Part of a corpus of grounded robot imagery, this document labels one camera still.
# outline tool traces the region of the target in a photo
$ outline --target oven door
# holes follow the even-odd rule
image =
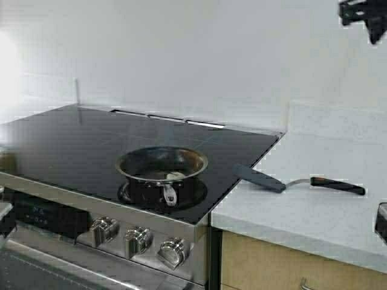
[[[183,279],[22,226],[0,252],[0,289],[204,290]]]

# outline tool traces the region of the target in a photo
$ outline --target spatula handle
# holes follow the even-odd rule
[[[312,186],[326,187],[328,189],[336,189],[345,192],[356,193],[357,195],[365,195],[365,189],[363,187],[342,181],[336,181],[321,177],[312,177],[310,178],[310,184]]]

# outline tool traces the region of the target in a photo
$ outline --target digital display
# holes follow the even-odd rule
[[[16,218],[22,222],[74,239],[88,230],[88,212],[15,192]]]
[[[32,212],[35,213],[35,214],[39,214],[41,216],[45,215],[44,209],[43,208],[39,208],[39,207],[33,207],[32,208]]]

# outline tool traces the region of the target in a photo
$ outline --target black pan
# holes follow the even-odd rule
[[[180,192],[192,194],[192,181],[207,168],[208,160],[192,149],[163,146],[129,152],[115,166],[126,176],[131,191],[155,196],[161,191],[167,205],[174,207]]]

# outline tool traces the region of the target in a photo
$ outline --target oven handle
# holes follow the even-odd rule
[[[99,286],[106,287],[112,290],[145,290],[144,288],[138,287],[136,285],[121,282],[111,277],[105,276],[101,273],[94,272],[92,270],[85,269],[76,264],[67,262],[60,258],[54,257],[47,253],[43,253],[36,249],[32,249],[29,246],[25,246],[21,243],[15,242],[13,240],[8,240],[5,248],[7,250],[12,250],[33,260],[52,266],[53,268],[60,269],[64,272],[72,273],[75,276],[78,276],[81,279],[87,280],[91,283],[95,283]]]
[[[314,290],[314,289],[309,288],[307,286],[307,279],[306,278],[302,278],[300,287],[301,287],[301,290]]]

